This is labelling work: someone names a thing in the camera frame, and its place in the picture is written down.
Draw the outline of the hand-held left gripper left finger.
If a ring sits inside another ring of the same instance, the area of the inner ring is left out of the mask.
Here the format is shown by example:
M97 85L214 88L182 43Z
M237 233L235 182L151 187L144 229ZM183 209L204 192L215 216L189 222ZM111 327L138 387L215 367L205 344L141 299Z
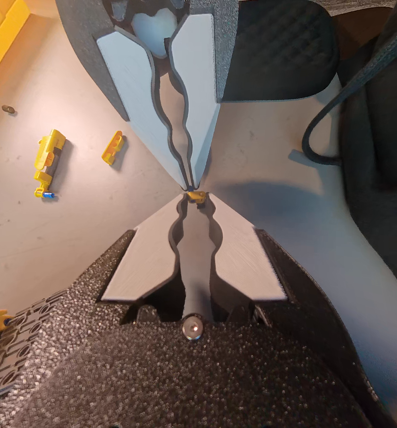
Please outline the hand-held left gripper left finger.
M149 296L179 271L187 195L180 194L141 222L100 300L132 303Z

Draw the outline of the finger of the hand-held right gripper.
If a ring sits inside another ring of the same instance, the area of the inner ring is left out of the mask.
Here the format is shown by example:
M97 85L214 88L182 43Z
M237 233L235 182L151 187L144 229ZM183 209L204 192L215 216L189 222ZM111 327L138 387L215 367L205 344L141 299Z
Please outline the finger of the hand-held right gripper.
M220 110L216 99L216 61L212 14L182 18L169 41L169 58L185 99L183 128L188 138L191 186L198 189Z
M159 100L159 79L153 56L136 36L114 30L97 39L130 120L132 130L182 188L189 186L173 130Z

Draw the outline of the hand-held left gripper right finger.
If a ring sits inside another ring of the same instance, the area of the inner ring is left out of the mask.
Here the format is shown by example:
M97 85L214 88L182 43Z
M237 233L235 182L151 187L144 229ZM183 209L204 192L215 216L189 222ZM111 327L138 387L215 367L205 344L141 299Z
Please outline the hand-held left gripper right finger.
M282 301L287 295L254 225L214 194L206 198L209 237L215 245L210 292L215 302Z

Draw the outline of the yellow wedge panel piece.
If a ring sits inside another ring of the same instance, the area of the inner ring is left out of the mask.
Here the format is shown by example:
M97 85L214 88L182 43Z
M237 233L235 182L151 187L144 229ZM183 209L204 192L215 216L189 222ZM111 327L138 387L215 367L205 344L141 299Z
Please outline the yellow wedge panel piece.
M117 153L121 151L123 146L123 133L122 131L116 131L101 155L102 160L110 166L113 165Z

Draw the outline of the yellow parts bin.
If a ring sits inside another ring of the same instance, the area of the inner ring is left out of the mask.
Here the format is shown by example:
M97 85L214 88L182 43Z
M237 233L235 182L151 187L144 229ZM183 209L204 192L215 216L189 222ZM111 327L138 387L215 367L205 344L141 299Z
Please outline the yellow parts bin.
M30 16L24 0L0 0L0 62Z

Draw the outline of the yellow beam assembly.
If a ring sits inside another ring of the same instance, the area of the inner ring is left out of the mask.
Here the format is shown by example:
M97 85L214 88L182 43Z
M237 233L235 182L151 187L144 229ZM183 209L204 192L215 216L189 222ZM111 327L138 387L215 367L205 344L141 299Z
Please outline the yellow beam assembly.
M38 187L49 190L65 142L65 136L56 129L51 130L49 135L43 136L39 141L34 161L34 179L39 182Z

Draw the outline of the yellow tracked toy robot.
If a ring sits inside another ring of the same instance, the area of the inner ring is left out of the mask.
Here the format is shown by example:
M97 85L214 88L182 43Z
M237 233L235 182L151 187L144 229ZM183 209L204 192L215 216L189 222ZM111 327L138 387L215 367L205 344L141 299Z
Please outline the yellow tracked toy robot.
M0 337L0 402L15 387L38 333L49 318L50 311L60 302L66 292L67 290L57 292L20 311L2 332Z

